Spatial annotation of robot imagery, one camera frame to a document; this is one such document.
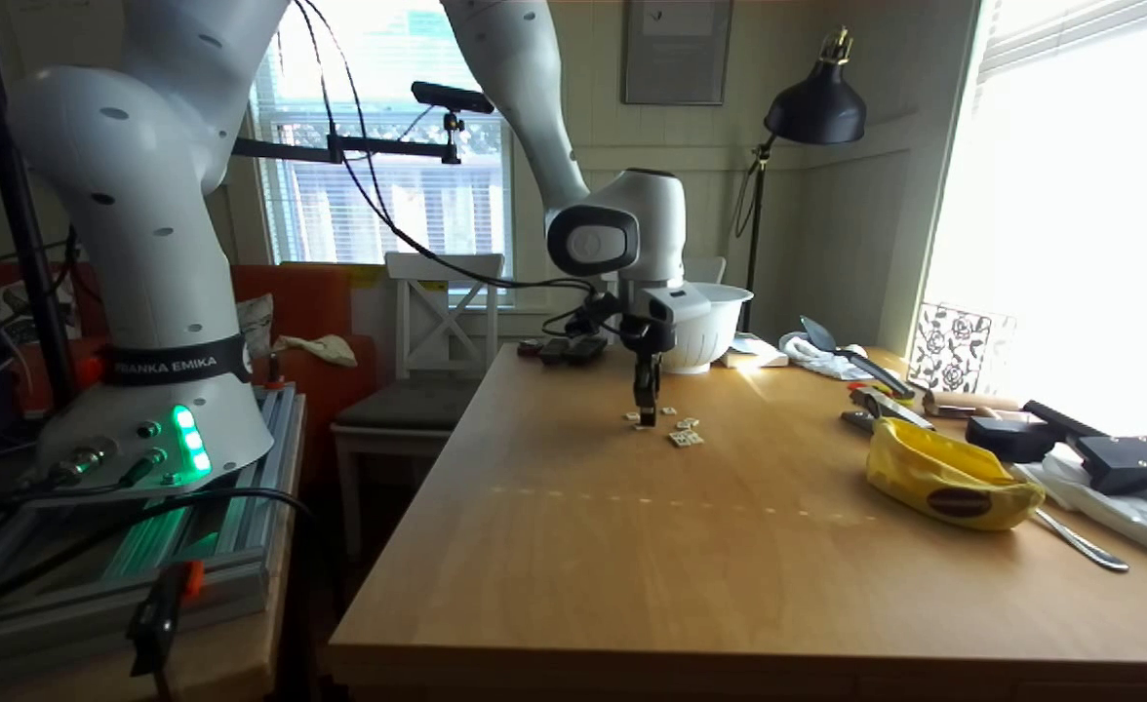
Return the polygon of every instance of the window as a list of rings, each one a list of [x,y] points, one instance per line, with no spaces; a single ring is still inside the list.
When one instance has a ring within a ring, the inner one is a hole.
[[[362,104],[376,142],[445,145],[445,108],[418,104],[409,82],[476,90],[436,0],[316,0],[316,13],[292,3],[259,73],[259,137],[325,150],[327,85],[341,137],[362,133],[355,115]],[[496,115],[461,115],[461,121],[461,163],[377,151],[377,197],[429,249],[502,255],[502,128]],[[385,249],[401,249],[345,163],[266,162],[262,199],[276,262],[384,262]]]
[[[926,303],[992,319],[981,389],[1147,435],[1147,0],[986,23]]]

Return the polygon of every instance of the yellow bowl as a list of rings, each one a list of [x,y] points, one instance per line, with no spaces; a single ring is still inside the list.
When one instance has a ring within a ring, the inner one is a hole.
[[[1009,532],[1046,498],[1043,485],[1005,472],[995,452],[898,418],[874,427],[865,479],[966,532]]]

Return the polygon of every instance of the wall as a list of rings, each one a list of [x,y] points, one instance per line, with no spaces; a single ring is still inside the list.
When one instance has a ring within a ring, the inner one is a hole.
[[[781,85],[812,71],[836,28],[849,23],[849,85],[872,101],[872,128],[855,150],[771,150],[755,328],[771,338],[812,311],[843,338],[904,349],[976,0],[732,0],[727,101],[704,108],[622,104],[626,0],[549,3],[584,179],[597,186],[622,169],[680,172],[687,255],[727,255],[727,280],[747,280],[748,244],[731,228],[741,172],[765,137],[760,119]],[[117,56],[112,13],[117,0],[0,0],[7,73],[57,56]],[[532,169],[518,150],[511,162],[518,271],[549,273]],[[236,262],[266,262],[249,163],[236,169],[210,210]],[[57,238],[57,206],[44,203],[44,219],[55,232],[46,238]]]

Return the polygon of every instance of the white bowl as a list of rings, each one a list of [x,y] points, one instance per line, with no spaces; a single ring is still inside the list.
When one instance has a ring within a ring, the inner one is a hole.
[[[705,311],[680,319],[675,350],[662,354],[669,374],[705,374],[732,344],[748,289],[687,280],[687,297],[704,297]]]

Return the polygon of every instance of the black lamp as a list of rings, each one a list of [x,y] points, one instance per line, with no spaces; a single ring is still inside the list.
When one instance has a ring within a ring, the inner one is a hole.
[[[768,169],[771,142],[849,145],[864,137],[865,104],[843,78],[849,64],[849,47],[855,38],[843,28],[836,43],[823,47],[812,73],[781,90],[765,115],[768,142],[758,145],[758,162],[748,169],[748,179],[755,179],[748,238],[755,244],[747,262],[747,289],[758,285],[760,203],[765,203],[765,169]]]

